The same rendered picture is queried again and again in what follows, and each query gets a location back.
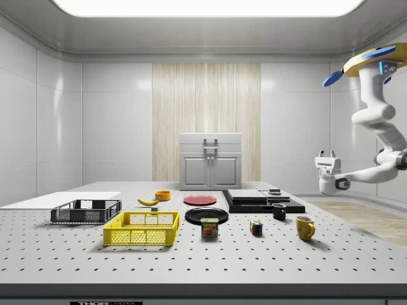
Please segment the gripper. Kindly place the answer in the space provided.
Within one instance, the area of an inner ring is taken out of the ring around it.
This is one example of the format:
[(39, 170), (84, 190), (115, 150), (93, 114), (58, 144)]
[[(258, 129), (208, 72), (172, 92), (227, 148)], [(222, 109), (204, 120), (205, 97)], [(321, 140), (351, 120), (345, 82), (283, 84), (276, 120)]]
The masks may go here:
[(334, 151), (330, 150), (330, 156), (324, 157), (324, 151), (320, 151), (315, 158), (315, 166), (319, 175), (330, 175), (341, 173), (341, 159), (335, 156)]

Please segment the yellow mug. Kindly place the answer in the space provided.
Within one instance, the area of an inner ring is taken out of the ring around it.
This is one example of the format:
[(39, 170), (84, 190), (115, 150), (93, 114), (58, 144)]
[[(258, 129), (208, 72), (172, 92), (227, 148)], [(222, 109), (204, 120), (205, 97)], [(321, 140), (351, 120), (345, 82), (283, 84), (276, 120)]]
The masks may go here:
[(297, 216), (295, 221), (299, 238), (304, 241), (311, 240), (315, 234), (314, 220), (306, 216)]

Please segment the black stove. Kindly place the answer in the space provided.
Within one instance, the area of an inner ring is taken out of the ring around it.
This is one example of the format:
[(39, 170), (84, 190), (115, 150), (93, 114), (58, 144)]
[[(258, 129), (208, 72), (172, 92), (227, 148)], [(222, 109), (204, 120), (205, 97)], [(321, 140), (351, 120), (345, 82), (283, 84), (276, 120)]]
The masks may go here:
[(223, 194), (229, 205), (229, 213), (272, 213), (273, 203), (286, 205), (287, 213), (305, 213), (305, 206), (282, 193), (272, 195), (267, 190), (229, 189)]

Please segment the white cabinet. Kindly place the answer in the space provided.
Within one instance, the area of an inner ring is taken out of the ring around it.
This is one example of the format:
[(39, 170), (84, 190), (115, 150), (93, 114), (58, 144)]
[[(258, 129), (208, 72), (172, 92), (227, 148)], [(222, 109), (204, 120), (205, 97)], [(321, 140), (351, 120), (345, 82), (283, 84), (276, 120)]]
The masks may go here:
[(180, 189), (240, 189), (241, 138), (241, 133), (180, 133)]

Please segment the red plate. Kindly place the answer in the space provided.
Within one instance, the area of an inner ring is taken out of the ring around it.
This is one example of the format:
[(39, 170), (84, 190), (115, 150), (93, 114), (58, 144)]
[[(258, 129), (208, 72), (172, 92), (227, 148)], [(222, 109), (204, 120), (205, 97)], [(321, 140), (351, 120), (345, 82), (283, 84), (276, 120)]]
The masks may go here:
[(217, 199), (209, 195), (193, 195), (185, 197), (183, 202), (187, 205), (203, 207), (215, 204)]

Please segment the black plate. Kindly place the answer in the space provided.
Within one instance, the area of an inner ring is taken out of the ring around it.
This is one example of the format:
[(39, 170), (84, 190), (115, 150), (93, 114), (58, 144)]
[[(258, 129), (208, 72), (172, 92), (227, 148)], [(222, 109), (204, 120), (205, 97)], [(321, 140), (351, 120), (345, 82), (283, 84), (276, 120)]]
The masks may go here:
[(185, 213), (185, 219), (195, 225), (200, 225), (201, 218), (217, 218), (222, 224), (228, 220), (228, 216), (229, 214), (225, 210), (210, 207), (194, 208)]

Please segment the flat-sided can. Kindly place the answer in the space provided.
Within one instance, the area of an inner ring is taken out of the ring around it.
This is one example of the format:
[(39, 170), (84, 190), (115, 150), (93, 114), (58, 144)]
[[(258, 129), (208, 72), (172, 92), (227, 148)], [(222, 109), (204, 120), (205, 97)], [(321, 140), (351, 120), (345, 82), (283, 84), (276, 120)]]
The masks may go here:
[(215, 237), (218, 236), (218, 218), (206, 217), (200, 219), (202, 236)]

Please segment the yellow basket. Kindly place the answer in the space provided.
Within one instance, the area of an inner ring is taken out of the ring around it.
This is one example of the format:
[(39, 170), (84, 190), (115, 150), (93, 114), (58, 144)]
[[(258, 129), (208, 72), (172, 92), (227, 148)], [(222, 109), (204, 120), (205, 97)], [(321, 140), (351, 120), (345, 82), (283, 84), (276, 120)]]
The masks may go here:
[(122, 212), (103, 227), (105, 245), (173, 245), (179, 212)]

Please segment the dark grey basket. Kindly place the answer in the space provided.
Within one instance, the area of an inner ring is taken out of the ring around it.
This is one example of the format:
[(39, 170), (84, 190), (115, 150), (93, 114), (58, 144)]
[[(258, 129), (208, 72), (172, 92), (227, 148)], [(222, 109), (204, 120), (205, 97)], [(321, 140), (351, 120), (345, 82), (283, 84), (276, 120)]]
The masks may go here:
[(51, 210), (51, 221), (64, 224), (103, 224), (119, 214), (121, 200), (73, 200)]

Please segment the white board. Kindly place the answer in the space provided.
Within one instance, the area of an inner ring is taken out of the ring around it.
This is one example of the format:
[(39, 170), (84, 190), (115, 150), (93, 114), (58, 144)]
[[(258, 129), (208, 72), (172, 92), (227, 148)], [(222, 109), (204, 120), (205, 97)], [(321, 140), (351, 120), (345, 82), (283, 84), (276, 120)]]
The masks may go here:
[(108, 200), (120, 192), (56, 192), (0, 207), (0, 209), (53, 209), (73, 200)]

